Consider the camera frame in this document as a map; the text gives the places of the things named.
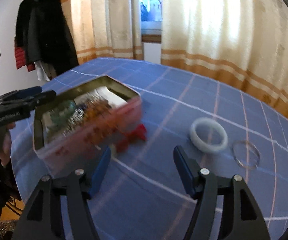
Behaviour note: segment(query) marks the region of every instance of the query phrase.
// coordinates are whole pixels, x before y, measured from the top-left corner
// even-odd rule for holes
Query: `rectangular box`
[[[127,101],[127,104],[110,109],[95,121],[78,127],[68,136],[59,137],[44,145],[42,116],[59,103],[105,86]],[[121,132],[134,129],[141,119],[141,98],[135,90],[109,76],[100,76],[87,83],[59,94],[56,100],[35,110],[33,147],[38,158],[47,165],[53,177],[68,175],[74,169],[83,168],[90,160],[103,153],[106,146],[123,138]]]

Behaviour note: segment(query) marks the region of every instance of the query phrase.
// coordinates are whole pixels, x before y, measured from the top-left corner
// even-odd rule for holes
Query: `ring-shaped object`
[[[201,124],[207,125],[208,127],[213,128],[215,131],[217,131],[219,135],[222,137],[221,144],[212,145],[212,144],[205,143],[203,140],[201,140],[196,133],[196,127]],[[191,130],[190,130],[190,138],[191,138],[191,142],[199,150],[205,153],[216,154],[224,150],[228,144],[228,136],[227,136],[225,129],[218,122],[207,117],[198,118],[193,122],[193,124],[191,125]]]
[[[242,163],[242,161],[237,158],[236,153],[235,153],[235,146],[238,144],[245,144],[246,146],[248,145],[253,150],[254,154],[257,156],[257,160],[256,160],[255,164],[247,165],[247,164]],[[231,151],[233,153],[234,160],[237,162],[237,164],[239,166],[241,166],[245,169],[248,169],[248,170],[256,169],[259,166],[261,154],[260,154],[259,150],[256,148],[256,146],[253,143],[251,143],[250,141],[247,141],[247,140],[235,141],[231,147]]]

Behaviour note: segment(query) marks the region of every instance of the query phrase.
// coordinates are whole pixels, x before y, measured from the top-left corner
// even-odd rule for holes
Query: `yellow curtain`
[[[225,82],[288,118],[282,0],[163,0],[161,62]]]
[[[80,64],[97,57],[143,59],[139,0],[62,0]]]

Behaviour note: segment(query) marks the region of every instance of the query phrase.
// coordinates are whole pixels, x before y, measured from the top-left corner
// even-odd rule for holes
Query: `white wall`
[[[144,60],[160,64],[161,44],[143,42]]]
[[[37,80],[36,70],[26,66],[16,69],[14,37],[17,12],[23,0],[0,0],[0,95],[12,90],[43,85]]]

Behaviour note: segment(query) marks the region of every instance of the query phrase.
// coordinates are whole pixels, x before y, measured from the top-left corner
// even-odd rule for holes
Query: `plaid tablecloth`
[[[142,122],[148,141],[130,146],[112,159],[100,192],[89,207],[101,239],[183,239],[195,202],[183,189],[173,162],[182,145],[201,167],[231,177],[241,174],[252,190],[277,240],[288,227],[288,120],[247,94],[193,73],[144,61],[98,58],[43,86],[57,93],[107,74],[142,94]],[[12,165],[20,194],[27,201],[47,168],[32,149],[31,118],[12,130]],[[214,118],[227,131],[229,145],[249,139],[261,153],[256,170],[246,171],[228,147],[222,154],[199,154],[188,138],[192,122]],[[218,198],[210,239],[217,239],[223,199]],[[65,198],[63,220],[68,239]]]

